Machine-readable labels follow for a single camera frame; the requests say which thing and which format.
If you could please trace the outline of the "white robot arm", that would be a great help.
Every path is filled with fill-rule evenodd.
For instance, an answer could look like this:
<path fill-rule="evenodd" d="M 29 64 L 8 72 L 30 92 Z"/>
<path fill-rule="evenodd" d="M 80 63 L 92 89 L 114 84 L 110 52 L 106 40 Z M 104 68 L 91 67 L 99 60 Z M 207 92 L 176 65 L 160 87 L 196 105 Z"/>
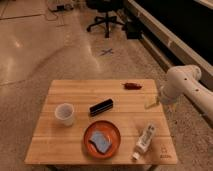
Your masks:
<path fill-rule="evenodd" d="M 171 67 L 166 73 L 166 82 L 151 99 L 145 102 L 145 108 L 159 103 L 174 104 L 181 94 L 186 95 L 202 112 L 202 116 L 213 127 L 213 91 L 204 87 L 199 80 L 201 69 L 196 65 Z"/>

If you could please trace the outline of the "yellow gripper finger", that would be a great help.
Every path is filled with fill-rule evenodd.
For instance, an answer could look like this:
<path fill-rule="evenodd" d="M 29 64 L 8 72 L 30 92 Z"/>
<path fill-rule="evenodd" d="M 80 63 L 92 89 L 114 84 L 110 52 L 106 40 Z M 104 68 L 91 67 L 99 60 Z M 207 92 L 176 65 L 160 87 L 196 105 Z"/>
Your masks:
<path fill-rule="evenodd" d="M 150 108 L 158 106 L 158 105 L 159 105 L 159 99 L 157 96 L 154 96 L 154 97 L 150 97 L 150 98 L 146 99 L 144 107 L 146 109 L 150 109 Z"/>

